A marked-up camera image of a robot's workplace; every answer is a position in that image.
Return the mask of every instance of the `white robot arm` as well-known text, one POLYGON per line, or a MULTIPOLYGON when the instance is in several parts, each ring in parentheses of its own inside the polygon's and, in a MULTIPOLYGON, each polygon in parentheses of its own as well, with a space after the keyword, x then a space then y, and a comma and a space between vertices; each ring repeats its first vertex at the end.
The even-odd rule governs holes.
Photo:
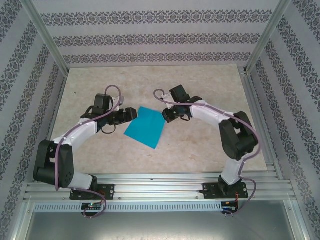
POLYGON ((107 94, 97 94, 94 105, 90 106, 67 137, 66 133, 54 140, 43 140, 38 147, 33 178, 36 181, 55 185, 55 162, 56 150, 61 139, 64 139, 58 153, 58 187, 83 189, 97 192, 98 181, 95 176, 76 172, 74 170, 74 152, 90 137, 103 131, 105 125, 114 126, 130 122, 138 117, 137 110, 128 107, 125 110, 115 108, 109 115, 93 120, 110 112, 113 106, 123 104, 124 98, 111 97, 107 94))
POLYGON ((170 123, 175 119, 189 121, 191 118, 200 119, 220 130, 222 147, 229 159, 219 177, 219 189, 225 196, 236 184, 241 182, 239 171, 246 154, 251 153, 258 144, 253 132, 240 122, 230 118, 234 116, 251 126, 248 116, 240 111, 238 113, 226 112, 210 106, 198 96, 190 97, 182 85, 170 90, 170 93, 162 94, 162 100, 170 103, 199 104, 199 105, 173 105, 166 103, 167 108, 162 112, 164 119, 170 123))

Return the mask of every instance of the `marble-patterned surface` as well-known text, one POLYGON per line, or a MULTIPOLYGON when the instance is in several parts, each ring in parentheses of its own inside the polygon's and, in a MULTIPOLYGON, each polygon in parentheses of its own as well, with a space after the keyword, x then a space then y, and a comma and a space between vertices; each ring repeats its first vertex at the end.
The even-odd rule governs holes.
MULTIPOLYGON (((253 122, 236 65, 72 68, 52 139, 72 128, 96 94, 111 84, 120 87, 123 108, 144 106, 162 112, 166 105, 153 97, 153 91, 169 92, 182 84, 191 97, 199 96, 228 112, 244 111, 253 122)), ((115 89, 108 93, 118 95, 115 89)), ((75 169, 88 174, 221 172, 228 159, 219 130, 203 121, 166 123, 156 149, 125 136, 128 125, 119 125, 111 135, 99 132, 91 137, 75 152, 75 169)), ((266 169, 262 153, 245 166, 247 171, 266 169)))

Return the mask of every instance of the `wallpaper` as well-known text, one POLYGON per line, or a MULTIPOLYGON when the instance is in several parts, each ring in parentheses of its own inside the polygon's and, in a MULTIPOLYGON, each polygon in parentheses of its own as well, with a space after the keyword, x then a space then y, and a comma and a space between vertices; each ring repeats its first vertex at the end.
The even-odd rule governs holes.
POLYGON ((0 240, 10 234, 33 180, 65 76, 18 0, 0 3, 0 240))
POLYGON ((320 239, 320 1, 292 1, 251 73, 282 173, 320 239))
POLYGON ((279 0, 34 0, 71 68, 238 64, 279 0))

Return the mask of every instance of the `teal fabric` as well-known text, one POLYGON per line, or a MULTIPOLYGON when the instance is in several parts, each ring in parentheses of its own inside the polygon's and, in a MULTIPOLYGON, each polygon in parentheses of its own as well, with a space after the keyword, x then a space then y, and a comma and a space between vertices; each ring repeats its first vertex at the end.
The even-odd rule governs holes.
POLYGON ((138 118, 130 123, 124 135, 156 149, 165 122, 161 112, 141 106, 138 110, 138 118))

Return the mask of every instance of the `ventilation slot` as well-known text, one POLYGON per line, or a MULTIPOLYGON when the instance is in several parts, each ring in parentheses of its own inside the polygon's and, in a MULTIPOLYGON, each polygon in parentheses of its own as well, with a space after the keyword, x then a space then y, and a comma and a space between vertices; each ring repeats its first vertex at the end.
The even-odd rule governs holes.
MULTIPOLYGON (((82 203, 36 203, 35 212, 38 213, 72 213, 81 212, 82 203)), ((107 212, 205 212, 221 211, 219 201, 195 202, 108 202, 107 212)), ((98 210, 87 210, 88 212, 99 212, 98 210)))

